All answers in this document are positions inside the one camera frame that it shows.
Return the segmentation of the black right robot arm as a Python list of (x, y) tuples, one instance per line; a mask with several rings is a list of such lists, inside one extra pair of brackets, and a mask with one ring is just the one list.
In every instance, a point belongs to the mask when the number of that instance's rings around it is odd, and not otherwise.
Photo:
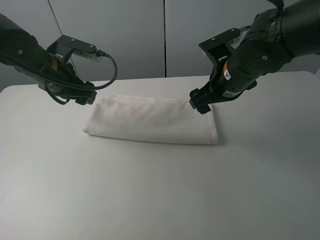
[(208, 83), (189, 94), (200, 114), (210, 112), (210, 104), (237, 99), (255, 88), (259, 77), (278, 72), (292, 59), (320, 53), (320, 2), (272, 3), (275, 8), (257, 14), (251, 25), (199, 44), (213, 64)]

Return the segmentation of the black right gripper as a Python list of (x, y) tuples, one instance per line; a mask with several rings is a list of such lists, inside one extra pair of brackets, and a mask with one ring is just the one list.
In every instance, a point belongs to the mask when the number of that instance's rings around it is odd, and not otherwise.
[(189, 103), (201, 115), (211, 112), (211, 103), (229, 102), (257, 86), (258, 61), (240, 56), (209, 57), (213, 63), (208, 83), (189, 94)]

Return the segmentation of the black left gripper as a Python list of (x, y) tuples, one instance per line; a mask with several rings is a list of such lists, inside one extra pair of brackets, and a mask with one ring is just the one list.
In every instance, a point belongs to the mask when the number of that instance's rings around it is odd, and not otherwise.
[(42, 90), (47, 88), (57, 97), (75, 99), (75, 102), (82, 106), (92, 105), (94, 103), (97, 96), (95, 90), (83, 90), (70, 87), (70, 85), (92, 87), (93, 84), (80, 80), (74, 66), (69, 61), (64, 63), (58, 55), (38, 53), (37, 70), (43, 74), (44, 77), (63, 82), (63, 84), (59, 84), (52, 82), (50, 79), (38, 76), (37, 84)]

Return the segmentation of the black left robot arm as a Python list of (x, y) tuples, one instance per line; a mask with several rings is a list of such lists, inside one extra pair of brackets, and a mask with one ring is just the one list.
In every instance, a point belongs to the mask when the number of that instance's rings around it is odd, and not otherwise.
[(0, 16), (0, 62), (34, 80), (58, 104), (71, 100), (93, 104), (97, 95), (94, 85), (76, 75), (69, 59), (72, 54), (88, 57), (96, 52), (95, 46), (66, 35), (44, 49), (33, 35)]

